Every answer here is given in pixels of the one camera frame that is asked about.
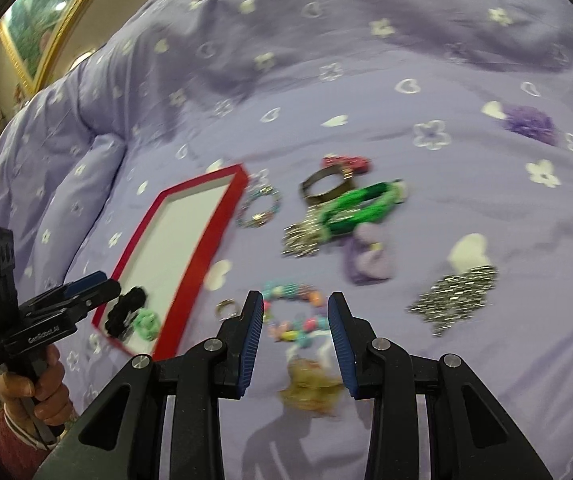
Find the painting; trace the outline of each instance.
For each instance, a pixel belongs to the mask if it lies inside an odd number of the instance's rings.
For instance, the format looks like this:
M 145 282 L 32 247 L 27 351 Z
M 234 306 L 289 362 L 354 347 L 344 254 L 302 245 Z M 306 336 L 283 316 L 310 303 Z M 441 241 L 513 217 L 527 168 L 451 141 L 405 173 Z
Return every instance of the painting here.
M 0 22 L 0 38 L 29 95 L 46 79 L 49 59 L 84 0 L 16 0 Z

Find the gold picture frame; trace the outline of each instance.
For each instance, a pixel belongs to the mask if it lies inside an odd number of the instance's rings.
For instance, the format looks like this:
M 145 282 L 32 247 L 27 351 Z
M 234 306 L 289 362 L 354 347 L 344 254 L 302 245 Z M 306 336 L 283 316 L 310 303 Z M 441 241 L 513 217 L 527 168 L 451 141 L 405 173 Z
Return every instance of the gold picture frame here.
M 0 41 L 30 97 L 48 85 L 61 46 L 90 3 L 60 0 L 54 5 L 53 1 L 57 0 L 16 0 L 0 20 Z M 19 23 L 14 22 L 15 15 L 20 16 Z

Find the bed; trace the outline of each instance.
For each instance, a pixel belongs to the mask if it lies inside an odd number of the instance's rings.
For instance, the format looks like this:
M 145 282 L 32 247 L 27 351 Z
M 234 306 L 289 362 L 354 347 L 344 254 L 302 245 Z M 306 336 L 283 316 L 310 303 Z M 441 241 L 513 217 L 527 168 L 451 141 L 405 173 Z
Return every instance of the bed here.
M 337 244 L 281 256 L 282 230 L 306 212 L 299 183 L 327 153 L 368 157 L 364 186 L 408 183 L 383 223 L 387 282 L 350 283 Z M 568 0 L 150 0 L 0 137 L 0 225 L 15 233 L 20 299 L 112 272 L 161 190 L 230 164 L 268 170 L 282 209 L 259 229 L 231 223 L 215 257 L 231 269 L 199 295 L 179 353 L 217 332 L 218 302 L 266 282 L 341 290 L 408 352 L 461 355 L 553 477 L 573 477 Z M 497 286 L 434 337 L 407 307 L 474 233 Z M 128 359 L 90 319 L 59 347 L 79 411 Z M 362 478 L 371 405 L 343 394 L 335 416 L 284 408 L 287 348 L 263 332 L 246 397 L 220 405 L 227 478 Z

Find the pink sleeve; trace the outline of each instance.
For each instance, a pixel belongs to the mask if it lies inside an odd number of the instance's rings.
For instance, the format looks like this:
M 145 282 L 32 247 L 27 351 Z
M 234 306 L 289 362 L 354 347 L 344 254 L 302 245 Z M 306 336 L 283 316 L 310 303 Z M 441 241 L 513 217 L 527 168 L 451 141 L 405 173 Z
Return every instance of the pink sleeve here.
M 48 453 L 18 439 L 4 421 L 4 410 L 0 411 L 0 463 L 13 480 L 31 480 Z

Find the metal bolt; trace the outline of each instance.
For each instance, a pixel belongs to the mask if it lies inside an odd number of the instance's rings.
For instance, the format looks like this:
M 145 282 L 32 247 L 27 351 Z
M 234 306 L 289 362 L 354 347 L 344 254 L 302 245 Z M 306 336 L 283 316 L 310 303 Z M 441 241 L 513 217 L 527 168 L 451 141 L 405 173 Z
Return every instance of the metal bolt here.
M 450 368 L 457 368 L 459 365 L 462 364 L 462 359 L 455 354 L 447 354 L 445 355 L 445 365 Z
M 204 350 L 208 352 L 215 352 L 222 348 L 222 341 L 220 339 L 212 337 L 211 339 L 207 339 L 204 342 Z
M 137 370 L 141 370 L 142 368 L 148 367 L 151 359 L 147 355 L 137 355 L 133 359 L 131 359 L 131 366 L 136 368 Z
M 376 337 L 371 341 L 371 346 L 376 350 L 388 350 L 391 348 L 391 342 L 384 337 Z

